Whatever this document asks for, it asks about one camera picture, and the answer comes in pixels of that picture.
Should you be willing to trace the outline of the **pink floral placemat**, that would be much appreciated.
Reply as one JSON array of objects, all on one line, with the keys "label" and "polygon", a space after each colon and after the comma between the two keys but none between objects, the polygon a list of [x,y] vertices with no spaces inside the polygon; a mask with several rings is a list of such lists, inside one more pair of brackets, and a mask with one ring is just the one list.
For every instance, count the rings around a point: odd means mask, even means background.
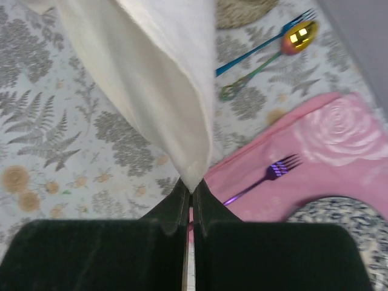
[{"label": "pink floral placemat", "polygon": [[358,93],[318,95],[213,166],[205,181],[224,202],[289,155],[303,162],[228,208],[244,221],[278,222],[325,196],[362,201],[387,216],[387,131]]}]

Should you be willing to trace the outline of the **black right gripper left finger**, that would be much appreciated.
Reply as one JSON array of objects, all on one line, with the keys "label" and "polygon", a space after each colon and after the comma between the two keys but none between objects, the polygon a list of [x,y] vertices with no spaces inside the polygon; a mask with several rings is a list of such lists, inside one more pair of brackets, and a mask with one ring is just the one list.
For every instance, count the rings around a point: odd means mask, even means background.
[{"label": "black right gripper left finger", "polygon": [[140,219],[39,219],[1,263],[2,290],[182,290],[190,194],[178,181]]}]

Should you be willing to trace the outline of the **blue fork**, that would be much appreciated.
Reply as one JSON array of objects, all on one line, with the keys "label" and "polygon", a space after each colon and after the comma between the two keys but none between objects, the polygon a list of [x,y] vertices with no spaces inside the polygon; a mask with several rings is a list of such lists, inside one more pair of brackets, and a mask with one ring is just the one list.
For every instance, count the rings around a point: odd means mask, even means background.
[{"label": "blue fork", "polygon": [[228,71],[230,68],[232,68],[234,65],[239,64],[241,61],[245,60],[246,58],[248,58],[250,55],[252,55],[255,52],[257,52],[258,50],[261,50],[265,46],[269,45],[271,42],[273,42],[273,41],[283,37],[286,34],[286,32],[288,30],[290,30],[292,27],[296,26],[297,24],[299,24],[302,21],[311,20],[315,16],[316,16],[316,13],[314,12],[314,9],[311,8],[311,9],[305,11],[304,13],[300,14],[295,19],[293,19],[290,22],[288,22],[287,24],[285,24],[282,27],[281,31],[276,36],[270,38],[269,40],[267,40],[266,42],[262,43],[261,45],[258,45],[257,47],[251,49],[247,53],[241,55],[239,58],[236,58],[233,61],[230,61],[227,64],[217,68],[216,71],[215,71],[215,75],[216,76],[222,75],[223,73]]}]

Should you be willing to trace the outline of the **woven round coaster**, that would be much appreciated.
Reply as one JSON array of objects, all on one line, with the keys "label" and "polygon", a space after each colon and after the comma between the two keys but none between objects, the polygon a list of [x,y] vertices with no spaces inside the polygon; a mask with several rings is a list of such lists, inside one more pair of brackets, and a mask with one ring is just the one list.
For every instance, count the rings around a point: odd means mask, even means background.
[{"label": "woven round coaster", "polygon": [[216,28],[239,28],[251,24],[271,11],[279,0],[217,0]]}]

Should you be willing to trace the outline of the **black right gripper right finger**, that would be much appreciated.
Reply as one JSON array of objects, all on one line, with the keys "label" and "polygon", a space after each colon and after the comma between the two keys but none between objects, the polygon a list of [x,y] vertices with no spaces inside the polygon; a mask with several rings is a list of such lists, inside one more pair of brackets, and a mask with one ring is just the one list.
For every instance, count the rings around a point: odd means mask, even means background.
[{"label": "black right gripper right finger", "polygon": [[335,224],[244,222],[205,182],[193,193],[197,290],[371,290],[348,231]]}]

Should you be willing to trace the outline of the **white cloth napkin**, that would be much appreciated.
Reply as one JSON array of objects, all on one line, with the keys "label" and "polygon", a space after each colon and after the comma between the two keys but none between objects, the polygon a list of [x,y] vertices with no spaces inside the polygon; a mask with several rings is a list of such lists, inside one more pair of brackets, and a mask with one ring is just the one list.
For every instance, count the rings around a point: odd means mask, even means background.
[{"label": "white cloth napkin", "polygon": [[194,191],[213,152],[214,1],[27,1],[57,9],[76,54]]}]

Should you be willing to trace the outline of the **blue floral plate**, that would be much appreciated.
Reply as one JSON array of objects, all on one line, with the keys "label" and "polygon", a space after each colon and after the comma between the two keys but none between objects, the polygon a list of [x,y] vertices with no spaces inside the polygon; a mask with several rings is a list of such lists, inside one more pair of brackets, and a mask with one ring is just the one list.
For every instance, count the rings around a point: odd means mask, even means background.
[{"label": "blue floral plate", "polygon": [[307,203],[287,222],[344,227],[357,244],[373,288],[387,291],[387,221],[373,207],[356,199],[331,196]]}]

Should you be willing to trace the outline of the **purple fork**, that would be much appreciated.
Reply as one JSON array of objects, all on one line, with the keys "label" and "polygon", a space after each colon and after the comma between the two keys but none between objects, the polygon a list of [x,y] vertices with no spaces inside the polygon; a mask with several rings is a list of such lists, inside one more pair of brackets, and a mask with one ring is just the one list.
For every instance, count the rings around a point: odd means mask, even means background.
[{"label": "purple fork", "polygon": [[223,205],[228,206],[229,204],[243,197],[246,193],[254,189],[256,186],[260,185],[264,181],[274,181],[289,173],[294,168],[300,166],[302,163],[303,162],[297,154],[289,155],[283,159],[280,159],[279,161],[272,163],[266,168],[264,176],[261,179],[254,182],[251,186],[248,186],[244,190],[240,191],[236,195],[223,202]]}]

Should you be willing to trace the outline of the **rainbow gold spoon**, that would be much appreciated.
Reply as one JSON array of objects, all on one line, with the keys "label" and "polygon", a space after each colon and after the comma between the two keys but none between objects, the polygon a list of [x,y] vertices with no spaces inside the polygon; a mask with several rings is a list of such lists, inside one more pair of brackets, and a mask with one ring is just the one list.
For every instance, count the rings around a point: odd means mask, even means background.
[{"label": "rainbow gold spoon", "polygon": [[222,101],[230,101],[250,82],[250,80],[262,72],[271,62],[282,55],[296,55],[305,50],[316,38],[319,30],[317,21],[303,21],[300,24],[290,28],[281,38],[280,51],[274,54],[266,62],[261,64],[247,75],[239,78],[233,84],[226,85],[222,88],[219,99]]}]

